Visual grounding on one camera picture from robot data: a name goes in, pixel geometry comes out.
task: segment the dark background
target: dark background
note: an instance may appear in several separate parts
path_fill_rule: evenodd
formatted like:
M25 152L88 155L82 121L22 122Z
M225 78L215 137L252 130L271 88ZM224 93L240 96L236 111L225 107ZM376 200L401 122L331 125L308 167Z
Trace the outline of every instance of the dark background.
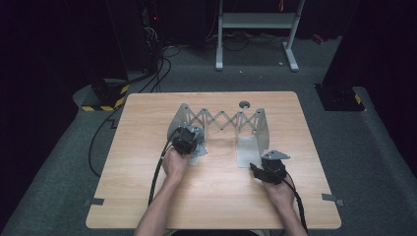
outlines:
M134 0L125 1L132 4ZM167 2L158 0L156 5L163 36L204 45L215 1ZM0 1L1 228L76 116L79 108L72 94L90 84L89 70L100 78L126 80L130 72L144 68L145 62L130 62L147 54L145 47L134 43L129 48L135 48L132 51L137 55L127 55L123 45L129 40L120 44L123 31L113 27L104 3ZM225 3L225 12L267 12L277 9L278 1ZM338 71L340 83L368 90L398 150L416 173L416 2L357 3L306 1L296 35L305 39L313 33L324 39L345 36L337 52L342 55L331 63L332 67L343 65ZM285 6L285 11L292 11L296 4L285 1ZM352 16L356 22L348 28ZM128 38L132 32L131 37L141 36L139 31L124 30Z

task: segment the metal stand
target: metal stand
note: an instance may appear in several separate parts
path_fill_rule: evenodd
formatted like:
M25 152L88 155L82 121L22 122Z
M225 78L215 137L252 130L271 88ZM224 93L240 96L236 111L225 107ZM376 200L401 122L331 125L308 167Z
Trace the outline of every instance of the metal stand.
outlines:
M225 118L225 122L218 121L221 117ZM269 148L268 122L263 108L257 109L251 116L247 116L244 111L238 111L230 117L224 111L212 115L206 108L194 113L188 104L183 103L169 125L167 137L184 123L203 129L205 142L209 137L210 124L214 124L220 130L233 126L236 132L236 162L240 168L249 168L250 163L260 165L261 156ZM192 159L193 165L199 160L197 156Z
M220 0L215 69L217 71L223 69L223 29L291 29L288 42L283 42L282 45L291 71L298 72L299 68L292 53L291 46L301 19L304 1L300 0L296 13L223 13L223 0Z

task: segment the gray floor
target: gray floor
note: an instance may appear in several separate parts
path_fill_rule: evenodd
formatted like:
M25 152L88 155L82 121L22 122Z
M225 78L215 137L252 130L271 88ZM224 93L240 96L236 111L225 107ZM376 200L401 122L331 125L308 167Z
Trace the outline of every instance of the gray floor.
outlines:
M364 88L355 88L365 112L324 111L313 84L326 74L339 39L323 45L296 40L300 67L291 73L279 43L253 40L241 51L224 51L224 69L214 69L215 50L170 48L172 68L162 91L293 90L300 99L332 192L345 200L342 226L311 235L416 235L417 182L387 134ZM229 48L243 44L227 42ZM167 63L161 73L167 71ZM137 92L149 80L131 86ZM88 88L74 100L81 104ZM114 118L120 117L119 110ZM89 143L109 112L80 111L36 175L2 235L132 235L133 229L88 229L85 221L98 178L89 170ZM100 172L115 130L106 123L92 149Z

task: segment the black equipment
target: black equipment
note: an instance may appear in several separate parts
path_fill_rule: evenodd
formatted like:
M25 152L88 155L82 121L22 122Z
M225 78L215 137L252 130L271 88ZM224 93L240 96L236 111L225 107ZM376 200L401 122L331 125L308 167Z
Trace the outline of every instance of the black equipment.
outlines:
M261 166L263 169L258 168L255 164L251 164L251 170L254 173L254 177L260 179L267 183L273 183L274 185L278 185L281 182L284 182L294 193L295 199L297 200L298 210L300 212L300 219L301 224L303 225L304 229L306 230L307 234L309 234L306 218L304 215L304 207L303 203L301 202L301 197L295 190L295 186L288 183L285 180L285 177L288 175L290 178L291 176L285 170L285 165L282 163L281 159L289 158L288 155L279 152L277 150L270 151L267 154L262 155L261 157Z

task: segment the yellow and black tape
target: yellow and black tape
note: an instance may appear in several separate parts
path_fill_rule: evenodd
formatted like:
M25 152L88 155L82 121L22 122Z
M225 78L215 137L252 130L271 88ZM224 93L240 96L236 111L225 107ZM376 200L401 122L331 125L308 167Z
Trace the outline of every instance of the yellow and black tape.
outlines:
M126 93L129 89L129 85L123 86L120 92L114 95L114 101L109 104L84 104L82 109L84 111L112 111L118 109L125 101Z

